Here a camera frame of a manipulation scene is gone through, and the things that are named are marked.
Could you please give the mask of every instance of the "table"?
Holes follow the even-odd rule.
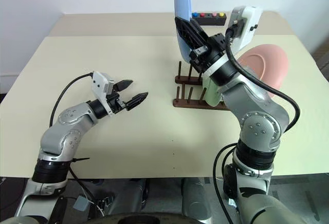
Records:
[[[121,93],[123,100],[145,91],[149,95],[132,111],[100,120],[83,137],[76,157],[90,160],[73,165],[80,178],[212,175],[217,151],[237,142],[239,124],[229,111],[172,106],[177,86],[174,77],[181,60],[174,35],[99,36],[74,35],[73,31],[58,36],[58,28],[56,25],[43,40],[0,105],[2,176],[31,177],[40,138],[59,93],[73,78],[93,70],[106,72],[116,81],[134,80]],[[286,51],[290,68],[281,90],[297,101],[302,112],[298,124],[282,137],[274,175],[328,172],[329,83],[289,31],[257,34],[239,55],[259,44],[277,44]],[[182,74],[188,69],[183,63]],[[65,94],[56,116],[67,107],[93,99],[91,80],[80,80]],[[280,98],[275,100],[292,118],[293,108]]]

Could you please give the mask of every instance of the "beige tabletop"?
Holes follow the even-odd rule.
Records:
[[[31,177],[40,138],[59,93],[76,76],[98,70],[116,81],[134,80],[122,92],[123,100],[145,91],[149,95],[132,111],[103,118],[83,137],[76,157],[90,160],[73,165],[79,177],[211,176],[218,150],[237,142],[239,124],[229,111],[172,106],[177,86],[174,77],[181,60],[176,37],[86,36],[87,32],[57,36],[63,24],[60,20],[44,39],[0,106],[0,174]],[[329,83],[289,31],[257,34],[239,55],[260,44],[277,44],[286,51],[290,68],[281,90],[301,107],[300,121],[282,137],[274,174],[328,172]],[[183,63],[182,73],[187,71],[188,65]],[[56,116],[67,107],[93,99],[90,79],[80,80],[65,94]],[[275,100],[292,118],[293,108]]]

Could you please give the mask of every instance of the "white wall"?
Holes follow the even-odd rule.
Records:
[[[61,13],[173,12],[173,0],[1,0],[1,74],[20,72]],[[329,35],[329,0],[192,0],[193,10],[275,10],[312,52]],[[1,78],[3,91],[4,79]]]

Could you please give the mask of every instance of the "floor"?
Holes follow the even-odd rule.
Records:
[[[210,202],[214,223],[227,223],[221,210],[209,178],[201,178]],[[19,201],[11,204],[22,193],[26,180],[23,178],[7,178],[0,186],[1,215],[0,220],[13,216]],[[124,187],[127,179],[107,179],[101,185],[87,182],[87,187],[94,193],[96,198],[102,198],[110,192],[118,194]],[[151,179],[150,193],[147,204],[143,211],[146,212],[181,212],[181,178],[154,178]],[[329,223],[329,175],[312,174],[299,176],[273,177],[270,186],[270,195],[282,201],[290,210],[300,215],[310,224]],[[65,196],[77,197],[82,195],[79,185],[70,180]],[[74,199],[68,200],[64,224],[81,223],[87,220],[88,212],[80,212],[72,208]],[[240,223],[239,217],[233,207],[227,207],[234,223]]]

